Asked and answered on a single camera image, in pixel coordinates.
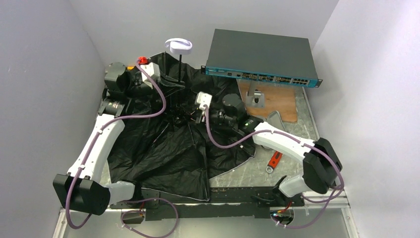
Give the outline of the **black umbrella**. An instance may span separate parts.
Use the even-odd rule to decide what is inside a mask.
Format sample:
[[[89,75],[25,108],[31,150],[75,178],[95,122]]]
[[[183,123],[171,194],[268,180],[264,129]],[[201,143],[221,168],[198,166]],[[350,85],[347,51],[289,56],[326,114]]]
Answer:
[[[162,86],[166,110],[160,116],[126,119],[107,162],[112,182],[130,181],[141,189],[154,189],[170,194],[208,201],[210,179],[228,172],[255,153],[251,140],[229,148],[239,140],[230,129],[195,123],[196,95],[203,91],[212,95],[211,109],[220,110],[222,99],[239,95],[236,80],[207,76],[167,53],[150,57],[160,70],[173,79],[181,77],[185,88]]]

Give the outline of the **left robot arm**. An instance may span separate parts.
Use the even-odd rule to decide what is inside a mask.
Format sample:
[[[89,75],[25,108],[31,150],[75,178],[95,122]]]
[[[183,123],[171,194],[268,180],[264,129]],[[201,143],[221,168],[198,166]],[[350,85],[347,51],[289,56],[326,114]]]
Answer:
[[[129,70],[123,63],[108,65],[103,100],[94,129],[67,173],[57,174],[53,180],[55,192],[67,211],[101,215],[109,205],[133,198],[133,182],[100,184],[111,149],[125,127],[120,116],[130,115],[133,111],[132,99],[126,95],[130,85]]]

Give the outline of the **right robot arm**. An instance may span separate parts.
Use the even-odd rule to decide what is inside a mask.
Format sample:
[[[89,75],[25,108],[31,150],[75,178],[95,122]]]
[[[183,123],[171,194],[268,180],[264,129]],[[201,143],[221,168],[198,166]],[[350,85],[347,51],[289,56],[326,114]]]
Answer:
[[[238,110],[230,114],[224,111],[212,114],[211,101],[210,94],[200,92],[195,103],[202,112],[199,121],[205,122],[210,141],[216,147],[230,149],[251,141],[254,145],[267,147],[292,158],[303,167],[293,176],[283,176],[278,180],[274,192],[279,198],[285,200],[307,191],[326,194],[329,189],[334,189],[342,192],[344,188],[342,165],[328,140],[319,138],[315,141],[295,136]],[[231,144],[222,145],[214,139],[211,132],[212,125],[229,125],[242,138]]]

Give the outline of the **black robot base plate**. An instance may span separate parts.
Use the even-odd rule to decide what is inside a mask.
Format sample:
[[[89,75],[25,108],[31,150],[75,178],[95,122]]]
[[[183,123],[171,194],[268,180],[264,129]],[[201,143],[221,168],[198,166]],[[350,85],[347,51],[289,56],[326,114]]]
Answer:
[[[111,209],[142,209],[146,221],[172,218],[253,217],[268,219],[271,213],[284,213],[304,206],[300,195],[281,198],[271,186],[214,187],[210,199],[196,200],[152,189],[142,189],[130,203],[117,202]]]

